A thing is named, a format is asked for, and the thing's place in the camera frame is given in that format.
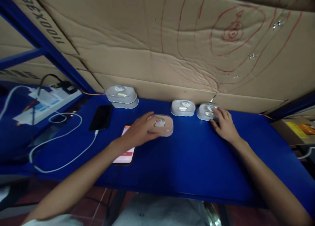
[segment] power adapter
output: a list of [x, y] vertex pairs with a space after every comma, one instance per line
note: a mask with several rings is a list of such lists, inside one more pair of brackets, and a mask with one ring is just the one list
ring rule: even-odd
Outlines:
[[69, 81], [62, 81], [57, 86], [61, 87], [68, 94], [73, 94], [78, 90]]

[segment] pink phone screen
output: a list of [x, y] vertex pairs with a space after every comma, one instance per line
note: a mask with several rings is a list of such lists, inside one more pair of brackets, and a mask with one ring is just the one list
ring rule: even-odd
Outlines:
[[[122, 136], [128, 130], [128, 128], [130, 128], [130, 125], [125, 126], [124, 131], [122, 131], [122, 134], [121, 134]], [[135, 148], [132, 148], [129, 151], [125, 152], [124, 154], [119, 156], [116, 160], [114, 160], [113, 163], [126, 163], [126, 164], [131, 163], [132, 157], [134, 155], [134, 150], [135, 150]]]

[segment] phone screen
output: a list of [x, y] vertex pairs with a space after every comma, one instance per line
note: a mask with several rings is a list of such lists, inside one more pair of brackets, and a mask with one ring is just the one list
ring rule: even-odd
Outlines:
[[113, 108], [112, 105], [99, 106], [95, 112], [89, 131], [108, 128]]
[[[124, 133], [130, 128], [130, 125], [126, 125], [124, 130], [122, 131], [122, 136]], [[116, 160], [114, 160], [113, 164], [130, 164], [132, 162], [132, 158], [134, 156], [135, 148], [133, 147], [129, 151], [125, 152], [121, 156], [119, 156]]]

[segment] blue metal shelf frame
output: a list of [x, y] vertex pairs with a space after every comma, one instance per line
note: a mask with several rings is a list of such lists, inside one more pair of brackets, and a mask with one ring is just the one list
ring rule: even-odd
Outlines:
[[0, 70], [43, 55], [80, 89], [95, 93], [94, 89], [12, 0], [0, 0], [0, 15], [35, 47], [34, 50], [1, 59]]

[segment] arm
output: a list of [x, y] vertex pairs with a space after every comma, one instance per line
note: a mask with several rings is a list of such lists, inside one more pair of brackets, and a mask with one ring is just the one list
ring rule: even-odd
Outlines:
[[122, 137], [112, 141], [94, 158], [63, 180], [27, 216], [23, 224], [32, 219], [45, 220], [64, 213], [86, 194], [118, 156], [159, 137], [160, 134], [147, 132], [157, 119], [152, 114], [153, 112], [149, 112], [137, 119]]
[[312, 225], [310, 215], [299, 200], [239, 136], [231, 114], [222, 108], [214, 112], [220, 123], [218, 126], [211, 120], [214, 129], [237, 150], [257, 189], [277, 220], [284, 225]]

